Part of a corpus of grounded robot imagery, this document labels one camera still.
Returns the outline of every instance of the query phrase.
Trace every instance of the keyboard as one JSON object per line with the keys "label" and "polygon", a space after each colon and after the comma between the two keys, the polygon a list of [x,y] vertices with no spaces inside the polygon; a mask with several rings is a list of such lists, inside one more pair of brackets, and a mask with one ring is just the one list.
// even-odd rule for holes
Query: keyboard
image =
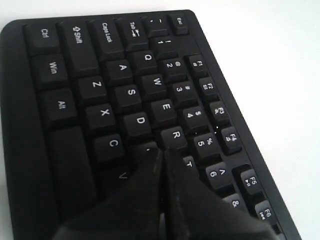
{"label": "keyboard", "polygon": [[15,240],[51,239],[151,148],[178,149],[232,208],[301,239],[192,11],[16,20],[0,39]]}

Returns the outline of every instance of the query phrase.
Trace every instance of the shift key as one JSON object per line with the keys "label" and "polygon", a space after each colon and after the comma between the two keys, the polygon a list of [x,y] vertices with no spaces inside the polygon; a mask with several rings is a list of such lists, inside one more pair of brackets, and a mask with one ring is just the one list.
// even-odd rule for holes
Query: shift key
{"label": "shift key", "polygon": [[58,26],[71,76],[78,78],[98,75],[98,61],[86,23],[64,21]]}

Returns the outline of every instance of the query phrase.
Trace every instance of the white surface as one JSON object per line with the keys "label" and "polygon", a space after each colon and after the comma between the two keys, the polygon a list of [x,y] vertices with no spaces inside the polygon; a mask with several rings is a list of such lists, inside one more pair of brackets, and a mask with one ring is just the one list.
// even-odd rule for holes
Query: white surface
{"label": "white surface", "polygon": [[[22,18],[175,9],[197,15],[302,239],[319,239],[319,0],[2,0],[0,29]],[[12,239],[6,191],[1,150],[0,240]]]}

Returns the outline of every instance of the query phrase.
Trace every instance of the black keyboard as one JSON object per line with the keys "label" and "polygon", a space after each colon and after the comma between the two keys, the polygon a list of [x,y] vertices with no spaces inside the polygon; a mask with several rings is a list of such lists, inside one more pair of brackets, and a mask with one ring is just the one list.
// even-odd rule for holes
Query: black keyboard
{"label": "black keyboard", "polygon": [[208,188],[280,240],[301,239],[193,12],[16,20],[0,52],[16,240],[51,239],[155,147],[178,149]]}

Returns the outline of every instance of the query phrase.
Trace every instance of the keyboard frame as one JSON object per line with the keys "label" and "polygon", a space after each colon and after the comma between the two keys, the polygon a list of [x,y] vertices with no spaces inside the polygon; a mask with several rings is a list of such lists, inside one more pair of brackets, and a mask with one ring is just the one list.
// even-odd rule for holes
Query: keyboard frame
{"label": "keyboard frame", "polygon": [[[240,153],[224,156],[229,166],[249,163],[257,174],[264,194],[278,219],[287,240],[301,240],[289,211],[265,164],[257,144],[239,110],[214,54],[195,14],[190,10],[110,14],[121,18],[182,12],[189,32],[195,40],[217,86],[219,96],[228,109],[232,125],[242,141]],[[51,178],[45,134],[32,79],[23,26],[65,20],[89,21],[105,15],[20,19],[8,23],[0,35],[0,97],[4,160],[12,228],[15,240],[47,240],[59,226],[57,205]],[[181,41],[184,48],[188,41]],[[233,179],[234,188],[238,186]]]}

